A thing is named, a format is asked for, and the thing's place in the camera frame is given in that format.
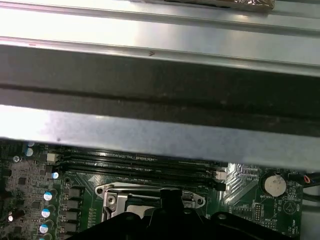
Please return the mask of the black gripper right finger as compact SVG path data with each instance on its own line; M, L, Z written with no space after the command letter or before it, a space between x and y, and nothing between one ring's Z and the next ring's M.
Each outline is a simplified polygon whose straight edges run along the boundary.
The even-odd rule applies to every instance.
M171 190L172 229L183 240L290 240L277 231L263 227L228 212L216 212L202 218L182 202L182 190Z

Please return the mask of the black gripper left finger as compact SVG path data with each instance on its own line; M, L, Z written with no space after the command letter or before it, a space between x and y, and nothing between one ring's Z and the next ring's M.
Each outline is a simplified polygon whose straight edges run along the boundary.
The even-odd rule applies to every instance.
M172 226L172 190L160 191L160 207L151 217L123 212L82 232L70 240L166 240Z

